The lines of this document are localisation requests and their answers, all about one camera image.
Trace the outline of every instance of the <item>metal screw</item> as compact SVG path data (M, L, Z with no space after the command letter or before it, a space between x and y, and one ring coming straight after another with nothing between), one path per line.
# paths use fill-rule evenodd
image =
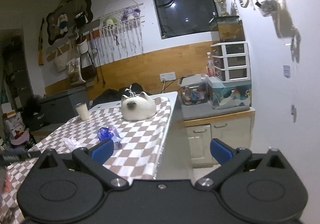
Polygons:
M163 189L166 189L167 186L165 184L158 184L158 188L163 190Z
M123 187L126 185L126 180L124 179L121 179L121 178L116 178L116 179L113 179L111 180L110 182L114 187Z
M198 180L198 184L209 187L213 184L213 180L210 178L201 178Z

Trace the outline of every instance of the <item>checkered tablecloth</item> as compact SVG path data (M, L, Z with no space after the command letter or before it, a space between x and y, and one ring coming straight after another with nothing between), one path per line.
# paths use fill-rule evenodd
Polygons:
M113 125L122 138L123 148L115 151L103 166L129 182L133 179L152 179L171 112L168 98L158 97L155 103L157 113L150 119L138 122L124 121L120 108L93 111L88 121L81 121L79 117L72 118L31 150L39 149L43 152L53 148L58 153L69 153L70 150L61 140L64 137L73 137L85 147L91 148L99 142L97 130L102 126ZM35 162L36 159L30 159L8 167L13 190L2 194L0 220L3 224L19 224L23 221L16 194Z

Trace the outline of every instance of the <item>water bottle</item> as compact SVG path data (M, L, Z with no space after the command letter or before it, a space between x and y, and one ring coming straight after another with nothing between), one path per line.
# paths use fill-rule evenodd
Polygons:
M207 52L207 71L209 77L216 75L214 70L214 61L212 60L211 52Z

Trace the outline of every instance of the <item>vase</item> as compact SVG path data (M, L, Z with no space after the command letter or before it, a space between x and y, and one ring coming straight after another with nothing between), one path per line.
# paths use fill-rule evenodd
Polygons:
M220 16L230 16L230 14L227 12L227 3L226 2L219 2L220 7Z

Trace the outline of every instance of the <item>blue gripper pad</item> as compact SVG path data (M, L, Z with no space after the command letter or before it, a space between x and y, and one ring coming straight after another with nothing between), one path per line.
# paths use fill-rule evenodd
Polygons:
M220 165L223 165L228 160L233 158L232 151L228 150L215 139L211 140L210 142L210 152Z
M113 141L106 139L90 149L90 157L100 164L104 164L113 154Z

